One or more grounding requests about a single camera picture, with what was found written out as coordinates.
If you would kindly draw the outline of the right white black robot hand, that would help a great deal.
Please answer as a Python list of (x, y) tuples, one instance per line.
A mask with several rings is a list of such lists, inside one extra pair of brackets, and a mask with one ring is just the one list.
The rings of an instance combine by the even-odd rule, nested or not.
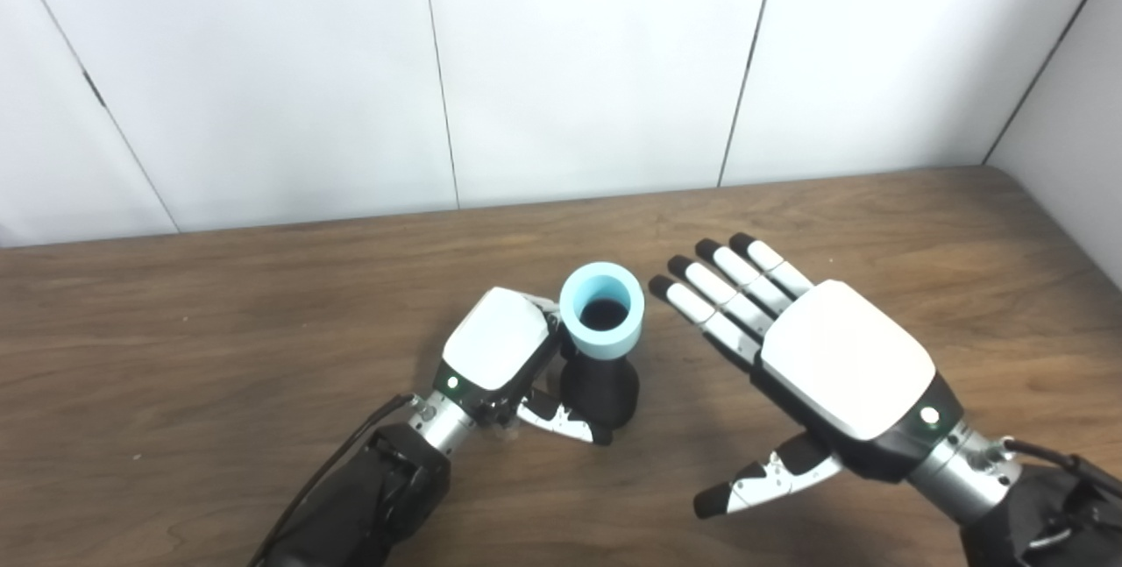
[(758, 238), (705, 238), (649, 291), (801, 427), (698, 493), (698, 519), (785, 499), (839, 470), (905, 482), (962, 423), (962, 403), (913, 336), (849, 284), (813, 282)]

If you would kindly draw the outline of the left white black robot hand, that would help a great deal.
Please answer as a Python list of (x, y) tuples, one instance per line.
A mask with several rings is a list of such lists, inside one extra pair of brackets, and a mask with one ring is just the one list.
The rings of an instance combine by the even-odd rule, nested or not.
[(447, 339), (416, 430), (447, 456), (473, 428), (519, 423), (608, 446), (609, 429), (536, 388), (569, 336), (555, 302), (505, 287), (488, 290)]

